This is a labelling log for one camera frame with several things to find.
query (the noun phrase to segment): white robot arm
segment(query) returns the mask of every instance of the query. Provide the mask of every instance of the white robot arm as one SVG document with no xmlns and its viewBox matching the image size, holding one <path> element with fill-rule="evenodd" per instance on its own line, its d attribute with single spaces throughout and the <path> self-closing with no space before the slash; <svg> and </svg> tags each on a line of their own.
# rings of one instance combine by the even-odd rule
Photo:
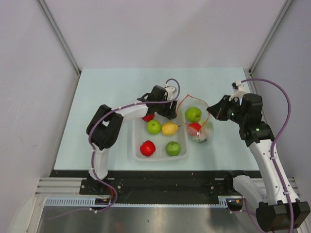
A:
<svg viewBox="0 0 311 233">
<path fill-rule="evenodd" d="M 109 150 L 117 140 L 122 124 L 155 112 L 168 119 L 176 118 L 177 101 L 172 101 L 175 92 L 176 87 L 174 86 L 167 84 L 165 84 L 164 88 L 155 86 L 151 93 L 146 93 L 143 97 L 139 98 L 134 106 L 120 108 L 120 110 L 116 111 L 112 117 L 108 117 L 107 121 L 109 121 L 109 124 L 107 126 L 100 124 L 96 127 L 91 136 L 93 146 L 95 147 L 94 167 L 89 170 L 93 179 L 96 180 L 94 170 L 101 180 L 107 176 Z M 111 108 L 108 106 L 100 106 L 86 130 L 87 134 L 91 132 L 95 123 L 109 111 L 111 111 Z"/>
<path fill-rule="evenodd" d="M 243 171 L 230 172 L 226 183 L 230 184 L 231 190 L 242 194 L 256 207 L 257 222 L 263 231 L 289 229 L 289 205 L 293 207 L 294 228 L 297 228 L 310 213 L 310 207 L 306 201 L 299 200 L 291 187 L 278 159 L 276 148 L 273 149 L 273 156 L 271 155 L 271 146 L 275 138 L 270 126 L 261 120 L 262 98 L 247 93 L 246 87 L 240 81 L 233 83 L 232 87 L 233 95 L 224 95 L 219 103 L 209 107 L 207 111 L 218 120 L 232 120 L 239 125 L 240 137 L 246 142 L 258 164 L 266 192 L 259 189 L 250 177 L 243 174 Z M 284 180 L 286 191 L 280 175 Z M 288 203 L 286 197 L 288 194 L 291 203 Z"/>
</svg>

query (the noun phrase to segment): plastic tray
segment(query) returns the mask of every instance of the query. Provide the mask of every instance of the plastic tray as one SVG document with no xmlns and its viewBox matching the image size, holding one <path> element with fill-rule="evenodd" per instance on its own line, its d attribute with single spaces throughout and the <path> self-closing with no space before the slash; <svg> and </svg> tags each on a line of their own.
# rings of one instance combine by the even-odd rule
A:
<svg viewBox="0 0 311 233">
<path fill-rule="evenodd" d="M 173 136 L 165 136 L 160 132 L 157 135 L 151 135 L 147 131 L 147 122 L 141 118 L 137 118 L 133 121 L 133 150 L 134 157 L 141 161 L 167 161 L 186 158 L 189 153 L 187 128 L 180 122 L 179 119 L 168 120 L 158 114 L 155 115 L 155 120 L 159 121 L 161 125 L 168 121 L 172 121 L 177 125 L 180 125 L 178 131 Z M 155 152 L 150 157 L 144 156 L 140 152 L 140 146 L 143 142 L 150 140 L 155 144 Z M 170 141 L 176 141 L 180 144 L 181 151 L 178 156 L 169 156 L 165 147 Z"/>
</svg>

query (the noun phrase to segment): purple cable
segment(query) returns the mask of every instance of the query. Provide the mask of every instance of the purple cable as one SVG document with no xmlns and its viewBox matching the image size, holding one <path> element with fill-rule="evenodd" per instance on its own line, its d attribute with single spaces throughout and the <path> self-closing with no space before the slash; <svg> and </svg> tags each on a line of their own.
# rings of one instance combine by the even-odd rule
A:
<svg viewBox="0 0 311 233">
<path fill-rule="evenodd" d="M 257 228 L 257 230 L 260 231 L 260 232 L 263 232 L 263 231 L 260 229 L 260 227 L 257 226 L 257 224 L 253 221 L 253 219 L 252 219 L 251 216 L 250 216 L 250 214 L 251 214 L 252 216 L 256 217 L 255 212 L 250 211 L 250 210 L 248 210 L 248 208 L 246 208 L 246 210 L 242 210 L 242 211 L 239 211 L 239 210 L 237 210 L 237 211 L 231 211 L 230 213 L 239 214 L 239 213 L 241 213 L 241 212 L 242 212 L 242 213 L 247 213 L 248 216 L 249 216 L 249 218 L 251 219 L 253 225 Z"/>
<path fill-rule="evenodd" d="M 125 105 L 125 106 L 123 106 L 123 107 L 115 108 L 115 109 L 111 110 L 110 112 L 106 113 L 102 118 L 100 118 L 100 119 L 95 123 L 95 125 L 94 125 L 93 128 L 91 129 L 91 131 L 90 131 L 90 133 L 89 133 L 89 136 L 88 136 L 88 142 L 89 142 L 89 144 L 90 144 L 90 145 L 92 146 L 92 148 L 93 148 L 92 159 L 91 159 L 91 166 L 92 166 L 92 168 L 94 168 L 95 146 L 94 146 L 93 143 L 91 142 L 91 138 L 92 138 L 92 135 L 93 135 L 94 130 L 96 129 L 96 127 L 97 127 L 99 124 L 101 124 L 102 121 L 103 121 L 107 116 L 109 116 L 110 114 L 112 114 L 112 113 L 114 113 L 114 112 L 116 112 L 116 111 L 118 111 L 118 110 L 122 110 L 122 109 L 124 109 L 124 108 L 129 108 L 129 107 L 132 107 L 132 106 L 135 106 L 135 105 L 143 105 L 143 104 L 150 104 L 150 103 L 170 103 L 170 102 L 173 102 L 173 101 L 177 100 L 177 98 L 179 97 L 179 94 L 180 94 L 180 85 L 179 85 L 179 82 L 178 82 L 176 79 L 168 79 L 168 80 L 165 82 L 165 84 L 167 84 L 169 81 L 174 81 L 174 82 L 176 82 L 176 84 L 177 84 L 177 86 L 178 86 L 178 92 L 177 92 L 177 95 L 176 95 L 176 97 L 175 97 L 174 99 L 172 99 L 172 100 L 167 100 L 167 101 L 146 101 L 146 102 L 131 103 L 131 104 Z M 108 206 L 106 206 L 105 208 L 103 208 L 103 209 L 101 209 L 101 210 L 98 210 L 97 213 L 99 213 L 99 212 L 102 212 L 102 211 L 105 211 L 105 210 L 109 209 L 113 204 L 115 204 L 115 203 L 117 202 L 118 193 L 117 193 L 117 191 L 115 190 L 114 187 L 112 187 L 111 185 L 109 185 L 109 184 L 107 184 L 106 182 L 102 181 L 102 180 L 98 177 L 98 175 L 97 175 L 95 169 L 93 169 L 93 173 L 94 173 L 94 176 L 96 177 L 96 179 L 97 179 L 100 183 L 102 183 L 102 184 L 106 185 L 107 187 L 111 188 L 111 189 L 113 190 L 114 194 L 115 194 L 115 198 L 114 198 L 113 202 L 110 203 L 110 204 L 109 204 Z M 57 216 L 54 216 L 54 217 L 50 217 L 50 218 L 48 218 L 48 220 L 52 220 L 52 219 L 55 219 L 55 218 L 59 218 L 59 217 L 62 217 L 62 216 L 65 216 L 65 215 L 68 215 L 68 214 L 71 214 L 71 213 L 74 213 L 74 212 L 77 212 L 77 211 L 80 211 L 80 210 L 89 210 L 89 208 L 80 208 L 80 209 L 71 210 L 71 211 L 68 211 L 68 212 L 66 212 L 66 213 L 63 213 L 63 214 L 60 214 L 60 215 L 57 215 Z"/>
<path fill-rule="evenodd" d="M 273 158 L 274 157 L 274 147 L 276 145 L 276 142 L 279 139 L 280 135 L 283 133 L 283 131 L 284 131 L 284 129 L 285 129 L 289 119 L 290 119 L 291 110 L 292 110 L 290 98 L 288 97 L 287 93 L 285 92 L 285 90 L 281 86 L 279 86 L 278 84 L 276 84 L 276 83 L 274 83 L 274 82 L 272 82 L 270 80 L 267 80 L 267 79 L 246 79 L 246 80 L 241 81 L 241 83 L 250 82 L 250 81 L 263 81 L 263 82 L 270 83 L 270 84 L 276 86 L 284 94 L 284 96 L 286 98 L 286 101 L 287 101 L 288 112 L 287 112 L 286 120 L 285 120 L 282 128 L 280 129 L 280 131 L 276 135 L 276 138 L 274 139 L 274 141 L 273 141 L 273 143 L 271 145 L 271 149 L 270 149 L 270 154 L 271 154 L 271 157 Z M 275 159 L 273 159 L 273 164 L 274 164 L 274 166 L 276 168 L 276 171 L 277 171 L 277 174 L 278 174 L 278 176 L 279 176 L 279 178 L 281 180 L 284 192 L 286 193 L 285 196 L 286 196 L 286 199 L 287 199 L 287 202 L 288 202 L 288 206 L 290 208 L 290 228 L 289 228 L 288 233 L 292 233 L 293 232 L 293 228 L 294 228 L 294 211 L 293 211 L 293 205 L 292 205 L 291 197 L 288 194 L 288 189 L 287 189 L 286 183 L 284 181 L 284 178 L 282 176 L 280 168 L 278 167 L 277 162 L 276 162 Z"/>
<path fill-rule="evenodd" d="M 248 205 L 247 205 L 247 201 L 244 200 L 245 203 L 245 208 L 246 208 L 246 212 L 248 214 L 248 217 L 251 219 L 253 225 L 257 228 L 258 231 L 260 231 L 261 233 L 264 233 L 264 231 L 255 223 L 255 221 L 253 220 L 253 218 L 251 217 L 251 213 L 252 215 L 256 216 L 254 212 L 249 211 L 248 209 Z"/>
</svg>

